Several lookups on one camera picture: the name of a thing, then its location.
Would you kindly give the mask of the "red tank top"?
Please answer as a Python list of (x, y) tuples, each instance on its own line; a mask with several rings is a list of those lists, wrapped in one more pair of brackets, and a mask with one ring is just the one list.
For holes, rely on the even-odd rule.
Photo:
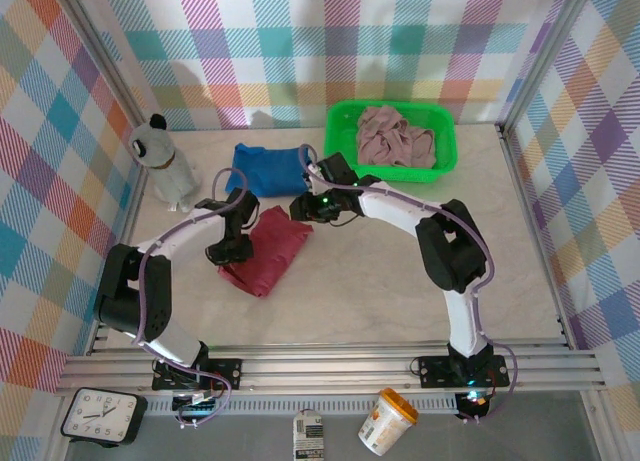
[(266, 209), (249, 234), (254, 255), (245, 262), (219, 267), (218, 274), (245, 293), (266, 297), (313, 232), (311, 226), (292, 220), (281, 206)]

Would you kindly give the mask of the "blue tank top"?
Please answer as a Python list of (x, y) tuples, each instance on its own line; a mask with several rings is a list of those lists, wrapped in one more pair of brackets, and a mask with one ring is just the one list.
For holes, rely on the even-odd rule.
[(257, 197), (298, 196), (307, 191), (306, 171), (300, 161), (300, 153), (306, 163), (310, 161), (308, 150), (267, 149), (239, 143), (234, 148), (232, 167), (235, 168), (226, 183), (225, 191), (231, 193), (242, 188), (241, 171), (248, 190)]

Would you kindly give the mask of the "pink tank top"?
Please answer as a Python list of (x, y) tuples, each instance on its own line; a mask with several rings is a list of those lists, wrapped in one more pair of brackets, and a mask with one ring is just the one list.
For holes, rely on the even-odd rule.
[(391, 106), (367, 107), (357, 126), (361, 165), (430, 169), (436, 163), (434, 131), (411, 125)]

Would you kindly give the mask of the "green plastic basket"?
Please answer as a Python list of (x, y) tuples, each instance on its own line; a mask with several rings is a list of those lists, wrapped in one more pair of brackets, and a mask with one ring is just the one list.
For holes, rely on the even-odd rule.
[[(431, 168), (389, 167), (361, 164), (358, 161), (357, 121), (366, 108), (391, 106), (410, 126), (434, 132), (435, 163)], [(327, 114), (324, 154), (340, 152), (350, 167), (362, 177), (371, 174), (385, 181), (433, 183), (451, 172), (458, 162), (457, 140), (452, 114), (444, 107), (430, 103), (351, 99), (339, 101)]]

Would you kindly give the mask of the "grey plush dog toy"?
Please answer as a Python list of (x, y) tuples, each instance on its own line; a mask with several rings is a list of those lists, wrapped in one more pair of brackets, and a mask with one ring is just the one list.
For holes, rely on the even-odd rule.
[(167, 127), (163, 115), (152, 114), (146, 123), (131, 132), (129, 147), (134, 159), (147, 170), (156, 195), (167, 204), (168, 210), (188, 212), (200, 182), (194, 165), (175, 146)]

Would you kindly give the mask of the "black alarm clock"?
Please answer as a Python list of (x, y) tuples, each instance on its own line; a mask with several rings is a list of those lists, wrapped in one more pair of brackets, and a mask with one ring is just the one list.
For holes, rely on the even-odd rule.
[(60, 434), (108, 448), (129, 445), (138, 435), (147, 408), (147, 399), (139, 395), (82, 387), (71, 400)]

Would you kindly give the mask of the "white cup orange lid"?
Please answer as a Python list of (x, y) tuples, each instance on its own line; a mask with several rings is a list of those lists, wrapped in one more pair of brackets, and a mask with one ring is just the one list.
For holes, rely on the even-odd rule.
[(390, 387), (379, 396), (362, 424), (358, 437), (377, 456), (383, 456), (411, 427), (417, 424), (418, 411)]

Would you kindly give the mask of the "aluminium side rail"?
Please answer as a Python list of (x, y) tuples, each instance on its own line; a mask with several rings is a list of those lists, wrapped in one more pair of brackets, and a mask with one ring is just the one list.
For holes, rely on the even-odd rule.
[(519, 204), (521, 206), (525, 224), (529, 231), (529, 237), (531, 239), (534, 252), (538, 259), (538, 264), (540, 265), (541, 270), (544, 274), (546, 284), (548, 286), (548, 290), (550, 291), (550, 294), (551, 294), (551, 299), (555, 306), (555, 311), (556, 311), (555, 317), (556, 317), (557, 324), (560, 326), (559, 328), (560, 334), (564, 339), (564, 344), (570, 350), (575, 350), (576, 349), (575, 339), (571, 331), (571, 327), (568, 324), (568, 318), (566, 316), (564, 306), (562, 305), (562, 302), (559, 297), (559, 292), (555, 283), (551, 265), (549, 264), (546, 257), (540, 232), (536, 223), (537, 219), (534, 215), (534, 211), (532, 207), (529, 205), (529, 202), (528, 202), (527, 193), (525, 190), (525, 184), (523, 179), (520, 176), (516, 157), (509, 143), (509, 136), (506, 133), (505, 128), (500, 123), (496, 123), (494, 125), (494, 128), (496, 130), (499, 144), (503, 152), (503, 156), (505, 158), (512, 183), (514, 185), (514, 189), (518, 197)]
[[(139, 169), (135, 177), (131, 197), (124, 213), (123, 224), (115, 239), (116, 242), (124, 242), (126, 244), (131, 242), (147, 179), (148, 175), (142, 169)], [(91, 356), (96, 351), (95, 345), (104, 344), (108, 339), (108, 335), (109, 327), (101, 321), (94, 319), (85, 345), (84, 354)]]

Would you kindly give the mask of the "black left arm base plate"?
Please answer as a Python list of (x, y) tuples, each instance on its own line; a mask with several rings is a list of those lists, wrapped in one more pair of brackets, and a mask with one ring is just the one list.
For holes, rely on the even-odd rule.
[[(194, 370), (215, 374), (225, 378), (233, 389), (240, 387), (242, 375), (242, 360), (237, 358), (207, 359), (203, 363), (195, 365)], [(153, 379), (151, 387), (154, 391), (177, 390), (221, 390), (224, 385), (221, 381), (212, 380), (210, 377), (188, 373), (184, 369), (178, 369), (167, 363), (154, 360), (152, 362)]]

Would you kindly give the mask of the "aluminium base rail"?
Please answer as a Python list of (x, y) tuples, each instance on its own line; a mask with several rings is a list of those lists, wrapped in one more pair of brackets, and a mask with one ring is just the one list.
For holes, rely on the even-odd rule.
[[(559, 344), (520, 344), (508, 360), (519, 392), (602, 390), (596, 356)], [(240, 395), (375, 394), (391, 387), (402, 394), (421, 391), (417, 356), (440, 355), (433, 346), (230, 346), (222, 358), (242, 360)], [(134, 349), (98, 351), (70, 358), (60, 377), (59, 396), (81, 387), (149, 394), (152, 358)]]

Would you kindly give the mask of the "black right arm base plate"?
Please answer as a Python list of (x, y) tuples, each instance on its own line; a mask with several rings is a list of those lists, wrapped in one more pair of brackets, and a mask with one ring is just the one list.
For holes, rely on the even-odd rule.
[(502, 388), (510, 384), (506, 361), (501, 355), (480, 361), (455, 356), (422, 356), (418, 358), (418, 373), (423, 389)]

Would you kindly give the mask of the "aluminium frame post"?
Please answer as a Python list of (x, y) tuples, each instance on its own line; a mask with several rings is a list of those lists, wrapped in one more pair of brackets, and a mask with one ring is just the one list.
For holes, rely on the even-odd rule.
[(139, 125), (158, 108), (109, 0), (58, 0), (129, 120)]
[(512, 131), (535, 91), (559, 54), (588, 0), (540, 0), (525, 30), (514, 65), (502, 89), (505, 100), (494, 125), (498, 132)]

